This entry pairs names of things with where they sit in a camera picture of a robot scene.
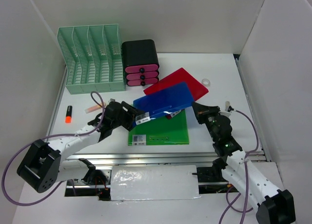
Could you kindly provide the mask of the red clip file folder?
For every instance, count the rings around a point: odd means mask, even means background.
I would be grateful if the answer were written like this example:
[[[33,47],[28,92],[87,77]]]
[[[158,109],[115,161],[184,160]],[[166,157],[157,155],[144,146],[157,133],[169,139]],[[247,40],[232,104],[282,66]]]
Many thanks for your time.
[[[154,92],[169,88],[179,83],[186,83],[189,91],[195,101],[199,100],[201,97],[206,95],[209,90],[195,79],[190,73],[188,73],[184,68],[180,68],[175,72],[164,77],[157,83],[151,85],[150,87],[144,90],[146,95],[150,95]]]

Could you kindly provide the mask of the green clip file folder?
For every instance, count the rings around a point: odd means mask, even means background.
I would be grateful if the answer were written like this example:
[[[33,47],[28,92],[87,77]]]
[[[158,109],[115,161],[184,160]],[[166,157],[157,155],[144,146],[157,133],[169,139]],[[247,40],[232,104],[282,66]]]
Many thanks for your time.
[[[128,134],[129,146],[188,145],[189,142],[185,110],[170,119],[164,116],[137,125]]]

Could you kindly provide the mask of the blue clip file folder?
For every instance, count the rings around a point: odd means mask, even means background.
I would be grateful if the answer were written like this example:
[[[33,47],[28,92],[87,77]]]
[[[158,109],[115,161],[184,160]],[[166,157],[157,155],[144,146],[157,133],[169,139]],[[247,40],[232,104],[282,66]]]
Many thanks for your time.
[[[194,99],[185,82],[146,95],[133,101],[133,107],[143,111],[136,117],[136,124],[173,114],[190,107]]]

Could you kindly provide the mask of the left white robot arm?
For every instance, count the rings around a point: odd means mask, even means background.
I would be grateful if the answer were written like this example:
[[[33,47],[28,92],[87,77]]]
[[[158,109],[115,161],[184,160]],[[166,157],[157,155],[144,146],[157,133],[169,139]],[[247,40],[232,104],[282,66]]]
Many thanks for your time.
[[[48,142],[34,141],[18,166],[17,174],[38,193],[47,191],[56,182],[69,179],[91,184],[96,176],[103,177],[103,173],[87,159],[68,162],[67,158],[109,137],[120,126],[131,131],[137,116],[144,113],[126,102],[111,102],[103,114],[98,114],[76,133],[57,136]]]

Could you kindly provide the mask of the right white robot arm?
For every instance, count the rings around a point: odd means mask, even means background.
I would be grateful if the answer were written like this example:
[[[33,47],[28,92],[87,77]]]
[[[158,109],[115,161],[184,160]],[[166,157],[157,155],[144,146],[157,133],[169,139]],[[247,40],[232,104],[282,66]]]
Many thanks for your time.
[[[245,219],[250,205],[260,224],[294,223],[293,195],[273,184],[249,160],[249,154],[232,136],[230,118],[222,114],[218,106],[193,102],[192,108],[198,123],[206,125],[218,155],[213,161],[213,177],[228,181],[245,198],[241,220]]]

